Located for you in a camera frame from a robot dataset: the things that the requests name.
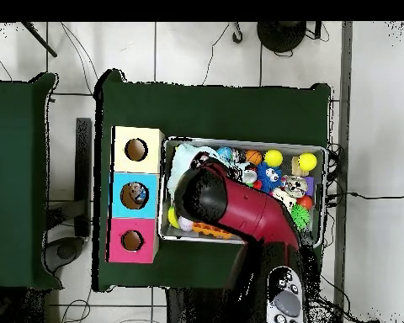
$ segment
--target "plastic bin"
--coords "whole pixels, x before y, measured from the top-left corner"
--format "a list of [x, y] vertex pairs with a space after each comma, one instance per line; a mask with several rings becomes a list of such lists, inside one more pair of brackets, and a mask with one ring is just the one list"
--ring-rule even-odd
[[188, 143], [192, 146], [209, 146], [214, 150], [221, 146], [228, 146], [230, 148], [237, 148], [243, 150], [279, 150], [283, 155], [283, 162], [280, 165], [283, 175], [291, 175], [292, 173], [292, 157], [298, 156], [303, 152], [310, 152], [317, 158], [316, 167], [310, 171], [310, 176], [314, 177], [315, 191], [313, 193], [313, 208], [310, 210], [311, 216], [311, 244], [316, 247], [322, 243], [323, 226], [325, 224], [325, 197], [327, 194], [327, 164], [328, 153], [327, 150], [320, 146], [300, 146], [300, 145], [285, 145], [263, 142], [251, 141], [235, 141], [235, 140], [213, 140], [213, 139], [193, 139], [193, 138], [179, 138], [168, 137], [162, 143], [162, 162], [163, 172], [160, 182], [159, 194], [159, 217], [157, 224], [158, 235], [162, 239], [179, 240], [179, 241], [203, 241], [214, 242], [223, 244], [244, 244], [244, 241], [239, 236], [231, 236], [229, 239], [221, 239], [214, 236], [207, 236], [202, 233], [194, 231], [185, 232], [176, 229], [169, 224], [167, 220], [167, 211], [171, 205], [171, 198], [167, 190], [167, 180], [170, 177], [173, 154], [175, 146], [183, 143]]

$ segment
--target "beige cube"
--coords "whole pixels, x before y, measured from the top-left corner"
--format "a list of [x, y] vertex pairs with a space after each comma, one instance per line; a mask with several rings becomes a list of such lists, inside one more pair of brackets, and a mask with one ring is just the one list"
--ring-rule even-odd
[[114, 172], [160, 173], [163, 133], [159, 129], [115, 126]]
[[308, 171], [301, 170], [300, 165], [298, 163], [298, 156], [292, 157], [292, 175], [298, 177], [305, 177], [310, 174]]

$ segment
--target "stacked cubes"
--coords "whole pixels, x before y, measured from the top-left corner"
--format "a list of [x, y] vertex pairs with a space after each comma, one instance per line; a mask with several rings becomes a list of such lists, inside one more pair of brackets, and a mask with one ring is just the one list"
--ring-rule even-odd
[[158, 248], [157, 204], [163, 134], [112, 128], [107, 262], [152, 263]]

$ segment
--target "green table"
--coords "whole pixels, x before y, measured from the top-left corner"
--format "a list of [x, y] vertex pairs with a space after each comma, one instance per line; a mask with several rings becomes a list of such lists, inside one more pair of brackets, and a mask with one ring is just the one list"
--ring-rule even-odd
[[106, 262], [113, 125], [158, 128], [165, 136], [326, 147], [330, 92], [327, 84], [294, 89], [127, 83], [120, 71], [106, 71], [94, 94], [93, 287], [105, 290], [116, 284], [221, 289], [240, 249], [228, 244], [160, 241], [153, 264]]
[[0, 82], [0, 286], [59, 289], [42, 264], [45, 103], [56, 75]]

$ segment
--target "blue ball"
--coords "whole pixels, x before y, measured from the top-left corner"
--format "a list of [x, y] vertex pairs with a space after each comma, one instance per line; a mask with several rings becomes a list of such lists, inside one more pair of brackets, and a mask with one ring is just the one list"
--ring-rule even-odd
[[222, 146], [217, 150], [217, 153], [220, 156], [226, 158], [228, 161], [233, 160], [233, 152], [232, 152], [232, 149], [230, 147]]

